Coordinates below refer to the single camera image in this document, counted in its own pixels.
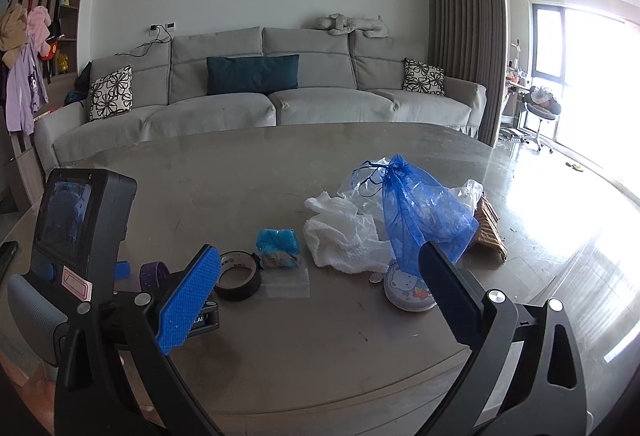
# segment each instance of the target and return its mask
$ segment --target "brown jacket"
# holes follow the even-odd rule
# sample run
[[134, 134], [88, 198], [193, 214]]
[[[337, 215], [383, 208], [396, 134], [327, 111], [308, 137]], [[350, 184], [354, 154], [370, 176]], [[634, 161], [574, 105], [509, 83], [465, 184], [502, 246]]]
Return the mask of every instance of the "brown jacket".
[[2, 61], [12, 68], [27, 43], [27, 13], [21, 4], [16, 4], [0, 18], [0, 51]]

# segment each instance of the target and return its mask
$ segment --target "purple jacket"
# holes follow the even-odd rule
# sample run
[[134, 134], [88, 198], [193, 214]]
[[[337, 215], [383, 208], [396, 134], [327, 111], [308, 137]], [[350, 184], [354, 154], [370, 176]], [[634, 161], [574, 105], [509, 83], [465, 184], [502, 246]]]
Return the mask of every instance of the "purple jacket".
[[40, 61], [33, 36], [29, 36], [6, 81], [4, 114], [7, 129], [31, 135], [33, 115], [47, 102], [49, 97], [40, 72]]

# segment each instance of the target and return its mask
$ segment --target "metal screw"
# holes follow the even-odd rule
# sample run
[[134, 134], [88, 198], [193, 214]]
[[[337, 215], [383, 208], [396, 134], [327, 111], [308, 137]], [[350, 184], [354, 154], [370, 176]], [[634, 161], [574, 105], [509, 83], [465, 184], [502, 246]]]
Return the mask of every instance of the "metal screw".
[[139, 293], [133, 302], [138, 306], [146, 306], [151, 302], [151, 296], [148, 293]]
[[489, 299], [491, 299], [491, 302], [500, 303], [500, 302], [504, 302], [507, 299], [507, 297], [500, 290], [491, 290], [489, 292]]
[[559, 299], [549, 299], [549, 308], [553, 311], [562, 311], [562, 302]]
[[91, 310], [91, 303], [90, 303], [90, 302], [85, 301], [85, 302], [81, 302], [81, 303], [78, 305], [78, 310], [77, 310], [77, 312], [78, 312], [80, 315], [84, 315], [85, 313], [89, 313], [89, 310]]

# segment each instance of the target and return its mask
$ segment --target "hanging clothes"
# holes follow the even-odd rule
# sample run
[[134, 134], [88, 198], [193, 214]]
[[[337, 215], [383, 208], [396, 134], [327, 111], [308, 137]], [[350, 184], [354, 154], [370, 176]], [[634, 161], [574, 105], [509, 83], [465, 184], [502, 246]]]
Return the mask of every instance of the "hanging clothes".
[[42, 5], [35, 7], [27, 15], [27, 34], [33, 35], [36, 51], [42, 57], [49, 55], [51, 49], [47, 38], [49, 37], [49, 25], [51, 17], [46, 7]]
[[0, 18], [0, 51], [2, 61], [12, 68], [27, 43], [27, 13], [21, 4], [16, 4]]
[[7, 129], [31, 135], [34, 113], [48, 102], [49, 96], [42, 80], [34, 37], [29, 36], [7, 77], [4, 107]]

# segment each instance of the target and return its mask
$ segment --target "sofa armrest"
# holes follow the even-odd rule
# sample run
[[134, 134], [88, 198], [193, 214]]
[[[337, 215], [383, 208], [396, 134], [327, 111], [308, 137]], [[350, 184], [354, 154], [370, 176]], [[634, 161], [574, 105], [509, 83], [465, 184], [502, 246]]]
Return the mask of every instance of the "sofa armrest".
[[86, 101], [74, 102], [39, 118], [34, 125], [33, 140], [45, 174], [59, 166], [53, 143], [62, 135], [88, 122]]
[[480, 127], [484, 106], [486, 105], [486, 88], [476, 82], [444, 77], [444, 94], [447, 97], [462, 102], [471, 108], [469, 126]]

